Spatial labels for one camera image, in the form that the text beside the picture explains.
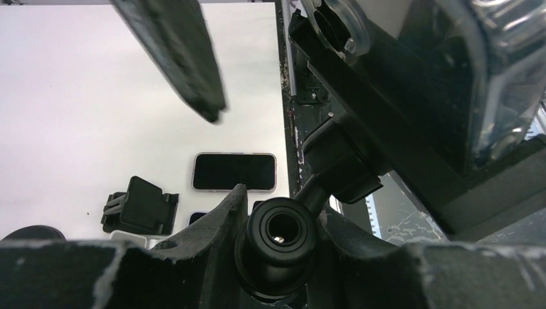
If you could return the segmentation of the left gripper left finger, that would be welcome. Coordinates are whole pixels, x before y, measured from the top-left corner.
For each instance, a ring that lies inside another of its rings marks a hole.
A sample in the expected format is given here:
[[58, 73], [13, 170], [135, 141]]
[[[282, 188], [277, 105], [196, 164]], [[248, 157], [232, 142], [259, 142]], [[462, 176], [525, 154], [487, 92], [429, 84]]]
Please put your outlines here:
[[247, 188], [238, 184], [205, 216], [152, 248], [166, 261], [153, 308], [239, 308], [234, 243], [247, 210]]

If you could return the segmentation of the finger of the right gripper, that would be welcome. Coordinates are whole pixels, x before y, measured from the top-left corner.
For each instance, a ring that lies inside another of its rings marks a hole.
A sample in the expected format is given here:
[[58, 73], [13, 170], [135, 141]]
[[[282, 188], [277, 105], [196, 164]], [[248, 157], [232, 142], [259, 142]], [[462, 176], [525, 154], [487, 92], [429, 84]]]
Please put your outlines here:
[[209, 123], [227, 107], [221, 72], [198, 1], [111, 3], [178, 96]]

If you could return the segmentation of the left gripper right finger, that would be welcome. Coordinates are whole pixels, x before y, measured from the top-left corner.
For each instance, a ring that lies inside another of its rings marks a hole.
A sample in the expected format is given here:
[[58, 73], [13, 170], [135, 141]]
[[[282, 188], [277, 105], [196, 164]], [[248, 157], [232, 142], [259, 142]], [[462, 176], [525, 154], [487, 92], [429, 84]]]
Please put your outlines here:
[[306, 284], [309, 308], [405, 308], [387, 255], [395, 246], [332, 209], [317, 217], [314, 273]]

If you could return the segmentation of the purple case phone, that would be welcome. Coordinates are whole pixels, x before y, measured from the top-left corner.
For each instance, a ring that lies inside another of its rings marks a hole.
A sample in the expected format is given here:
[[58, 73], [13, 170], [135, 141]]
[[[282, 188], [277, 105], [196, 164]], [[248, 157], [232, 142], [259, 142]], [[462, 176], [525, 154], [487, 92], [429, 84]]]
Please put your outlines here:
[[208, 214], [208, 212], [193, 212], [189, 216], [187, 226], [188, 227], [191, 226], [193, 223], [198, 221], [200, 218], [206, 216], [207, 214]]

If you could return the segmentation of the black folding stand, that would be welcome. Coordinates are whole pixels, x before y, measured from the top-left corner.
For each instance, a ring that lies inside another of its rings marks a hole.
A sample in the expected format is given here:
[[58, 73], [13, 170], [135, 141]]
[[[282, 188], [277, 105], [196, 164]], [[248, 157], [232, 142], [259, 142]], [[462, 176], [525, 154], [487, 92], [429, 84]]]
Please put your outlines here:
[[109, 195], [100, 220], [102, 230], [168, 236], [173, 232], [179, 196], [132, 176], [126, 191]]

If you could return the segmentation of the black tall round stand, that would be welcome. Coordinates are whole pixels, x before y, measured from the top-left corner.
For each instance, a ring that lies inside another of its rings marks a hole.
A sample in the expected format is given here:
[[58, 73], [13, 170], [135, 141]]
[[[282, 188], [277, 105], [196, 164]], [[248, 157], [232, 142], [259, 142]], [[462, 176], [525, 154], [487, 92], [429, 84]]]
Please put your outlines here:
[[66, 237], [59, 229], [48, 225], [31, 225], [17, 229], [5, 236], [2, 241], [27, 239], [66, 241]]

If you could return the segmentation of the white silver folding stand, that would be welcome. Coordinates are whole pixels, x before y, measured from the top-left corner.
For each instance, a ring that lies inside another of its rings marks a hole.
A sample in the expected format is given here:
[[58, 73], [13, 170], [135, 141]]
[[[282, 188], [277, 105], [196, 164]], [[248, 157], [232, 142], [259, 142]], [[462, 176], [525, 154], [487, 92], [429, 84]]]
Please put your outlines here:
[[163, 236], [133, 234], [122, 230], [112, 231], [109, 238], [113, 241], [130, 241], [133, 244], [146, 249], [152, 249], [155, 245], [167, 239]]

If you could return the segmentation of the white case phone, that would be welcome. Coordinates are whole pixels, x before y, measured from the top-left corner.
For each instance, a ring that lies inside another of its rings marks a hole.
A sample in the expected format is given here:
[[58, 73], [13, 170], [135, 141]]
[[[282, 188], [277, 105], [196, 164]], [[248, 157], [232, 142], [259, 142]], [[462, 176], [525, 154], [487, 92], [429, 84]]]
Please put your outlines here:
[[319, 41], [456, 171], [523, 141], [545, 96], [544, 1], [303, 1]]

